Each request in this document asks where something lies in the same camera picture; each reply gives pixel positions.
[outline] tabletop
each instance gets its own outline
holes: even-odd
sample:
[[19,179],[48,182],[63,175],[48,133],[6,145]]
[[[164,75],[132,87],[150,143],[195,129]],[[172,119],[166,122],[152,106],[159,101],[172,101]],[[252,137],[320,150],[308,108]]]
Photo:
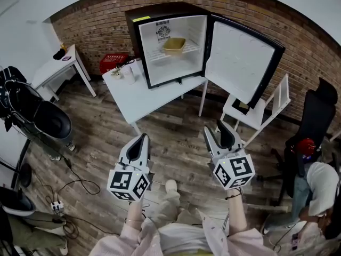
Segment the tabletop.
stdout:
[[33,88],[40,87],[43,83],[47,82],[53,77],[54,74],[62,70],[63,68],[73,64],[76,61],[76,48],[72,45],[68,48],[68,52],[65,56],[71,56],[68,61],[55,60],[51,58],[48,62],[43,64],[35,73],[33,81],[31,83]]
[[138,121],[206,81],[206,78],[201,76],[188,77],[182,79],[182,84],[171,82],[148,89],[138,63],[141,61],[130,64],[136,80],[134,84],[128,84],[124,78],[115,79],[111,76],[112,70],[103,75],[111,95],[129,124]]

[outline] open refrigerator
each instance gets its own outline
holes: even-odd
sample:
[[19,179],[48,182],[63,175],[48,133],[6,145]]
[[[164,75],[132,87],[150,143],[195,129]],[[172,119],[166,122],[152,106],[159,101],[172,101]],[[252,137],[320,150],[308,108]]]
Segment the open refrigerator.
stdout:
[[[259,31],[183,2],[129,10],[126,19],[149,89],[201,75],[254,108],[285,50]],[[170,38],[185,39],[180,55],[163,50]]]

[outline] yellow label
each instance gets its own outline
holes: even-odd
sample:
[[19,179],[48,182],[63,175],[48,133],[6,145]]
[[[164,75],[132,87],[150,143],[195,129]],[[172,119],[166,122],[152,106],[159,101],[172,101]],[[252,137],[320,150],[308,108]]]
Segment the yellow label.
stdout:
[[145,19],[150,19],[150,16],[145,16],[145,17],[133,19],[133,22],[142,21],[142,20],[145,20]]

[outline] pink jacket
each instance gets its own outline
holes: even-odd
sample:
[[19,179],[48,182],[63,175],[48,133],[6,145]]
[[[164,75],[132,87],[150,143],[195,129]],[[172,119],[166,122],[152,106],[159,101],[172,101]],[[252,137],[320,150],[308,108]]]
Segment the pink jacket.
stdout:
[[[256,229],[226,237],[223,230],[208,216],[200,213],[207,243],[219,256],[273,256],[275,252],[263,245],[263,236]],[[142,230],[124,224],[121,235],[107,236],[98,241],[90,256],[161,256],[160,235],[153,222],[146,218]]]

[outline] blue jeans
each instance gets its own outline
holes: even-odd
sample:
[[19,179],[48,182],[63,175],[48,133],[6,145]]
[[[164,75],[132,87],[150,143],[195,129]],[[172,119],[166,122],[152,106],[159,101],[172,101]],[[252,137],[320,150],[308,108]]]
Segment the blue jeans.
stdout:
[[[306,165],[305,169],[307,172],[310,164]],[[295,223],[299,222],[299,213],[307,204],[309,204],[310,200],[311,190],[306,180],[306,174],[303,178],[296,176],[291,212],[270,215],[265,222],[264,229],[274,230],[278,227],[293,226]]]

